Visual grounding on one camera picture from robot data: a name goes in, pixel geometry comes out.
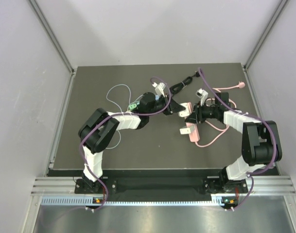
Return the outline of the white square adapter plug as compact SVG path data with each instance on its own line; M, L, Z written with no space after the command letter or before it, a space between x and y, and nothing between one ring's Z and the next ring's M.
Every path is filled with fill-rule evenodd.
M178 112L179 117L188 117L192 113L192 104L190 102L184 102L180 105L184 107L184 110Z

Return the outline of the pink power strip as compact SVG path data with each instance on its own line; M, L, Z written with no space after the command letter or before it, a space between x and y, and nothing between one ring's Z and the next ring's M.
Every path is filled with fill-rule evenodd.
M192 143L198 142L200 140L200 135L198 131L198 127L196 124L192 124L195 126L195 130L192 134L189 134L189 139Z

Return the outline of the green usb charger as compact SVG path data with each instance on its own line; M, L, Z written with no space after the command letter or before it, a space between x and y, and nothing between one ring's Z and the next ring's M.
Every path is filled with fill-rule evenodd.
M130 104L130 105L128 106L128 109L131 111L131 110L133 110L133 109L136 109L136 107L137 107L137 104L136 104L136 103L132 103L132 104Z

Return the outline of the beige red power strip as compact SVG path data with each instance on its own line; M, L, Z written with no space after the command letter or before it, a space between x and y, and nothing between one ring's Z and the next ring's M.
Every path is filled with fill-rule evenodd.
M127 110L128 113L131 113L131 114L139 114L139 108L136 106L132 106L131 108L129 108Z

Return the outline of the white cube charger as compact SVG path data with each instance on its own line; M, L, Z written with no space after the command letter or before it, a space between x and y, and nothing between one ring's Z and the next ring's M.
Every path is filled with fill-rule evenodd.
M179 129L181 135L192 134L194 130L195 126L192 124Z

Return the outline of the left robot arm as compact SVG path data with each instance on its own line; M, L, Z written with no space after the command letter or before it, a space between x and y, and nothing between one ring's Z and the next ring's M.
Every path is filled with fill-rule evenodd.
M116 131L138 130L149 122L152 115L163 113L168 116L184 110L186 108L170 95L160 94L156 97L151 92L144 93L139 103L127 112L112 113L98 108L78 132L81 140L80 151L85 162L82 178L87 189L94 193L101 190L103 151Z

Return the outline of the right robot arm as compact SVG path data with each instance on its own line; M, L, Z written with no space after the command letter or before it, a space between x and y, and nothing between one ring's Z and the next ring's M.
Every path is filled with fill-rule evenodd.
M213 103L207 105L208 94L199 89L200 101L185 122L198 124L216 119L242 134L240 157L219 172L218 186L225 192L242 185L248 175L262 174L282 159L282 148L276 122L232 108L227 92L215 92Z

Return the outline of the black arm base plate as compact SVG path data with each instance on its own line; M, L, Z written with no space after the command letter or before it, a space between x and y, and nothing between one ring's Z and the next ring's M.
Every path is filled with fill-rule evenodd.
M121 177L121 178L101 178L100 181L88 184L84 179L78 179L76 182L76 194L100 194L105 191L101 184L106 185L110 198L116 198L118 195L128 196L130 198L144 196L164 196L164 195L208 195L216 193L243 193L248 192L245 181L239 181L224 188L217 178L201 177Z

